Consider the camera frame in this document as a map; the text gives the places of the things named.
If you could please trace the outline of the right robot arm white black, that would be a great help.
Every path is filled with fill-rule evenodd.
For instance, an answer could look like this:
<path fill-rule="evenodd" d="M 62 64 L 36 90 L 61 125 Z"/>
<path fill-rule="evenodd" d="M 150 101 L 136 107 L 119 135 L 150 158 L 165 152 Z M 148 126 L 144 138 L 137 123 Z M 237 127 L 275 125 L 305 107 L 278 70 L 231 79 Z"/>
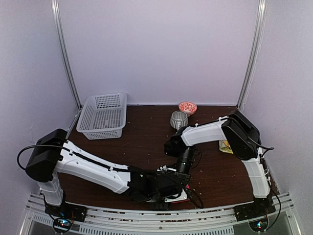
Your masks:
<path fill-rule="evenodd" d="M 253 189 L 253 203 L 235 208 L 238 214 L 261 216 L 275 211 L 270 194 L 270 179 L 264 160 L 260 132 L 239 110 L 217 120 L 181 127 L 164 144 L 168 156 L 177 157 L 177 171 L 186 172 L 191 165 L 191 151 L 200 143 L 227 141 L 235 157 L 244 164 Z"/>

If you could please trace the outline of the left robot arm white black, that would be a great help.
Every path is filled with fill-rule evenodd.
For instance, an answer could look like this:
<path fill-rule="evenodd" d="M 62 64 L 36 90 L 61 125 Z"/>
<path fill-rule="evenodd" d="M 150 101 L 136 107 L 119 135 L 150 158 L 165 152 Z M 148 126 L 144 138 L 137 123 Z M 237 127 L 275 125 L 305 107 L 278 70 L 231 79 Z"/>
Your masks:
<path fill-rule="evenodd" d="M 56 129 L 23 148 L 17 155 L 32 150 L 26 166 L 18 164 L 35 180 L 47 205 L 59 216 L 66 217 L 70 206 L 65 203 L 58 173 L 69 174 L 98 184 L 116 194 L 126 194 L 133 201 L 168 204 L 186 199 L 174 169 L 167 172 L 144 170 L 101 159 L 66 139 L 67 132 Z"/>

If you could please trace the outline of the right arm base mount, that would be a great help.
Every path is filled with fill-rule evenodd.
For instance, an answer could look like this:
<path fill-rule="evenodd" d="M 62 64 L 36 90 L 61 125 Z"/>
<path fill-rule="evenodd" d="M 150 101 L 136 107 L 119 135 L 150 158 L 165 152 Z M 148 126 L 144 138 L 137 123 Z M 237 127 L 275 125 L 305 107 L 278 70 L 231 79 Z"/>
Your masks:
<path fill-rule="evenodd" d="M 269 213 L 276 212 L 276 208 L 274 205 L 262 205 L 258 203 L 250 203 L 250 204 L 244 204 L 235 206 L 234 213 L 236 216 L 237 221 L 244 221 L 244 220 L 250 220 L 255 219 L 258 217 L 264 217 Z"/>

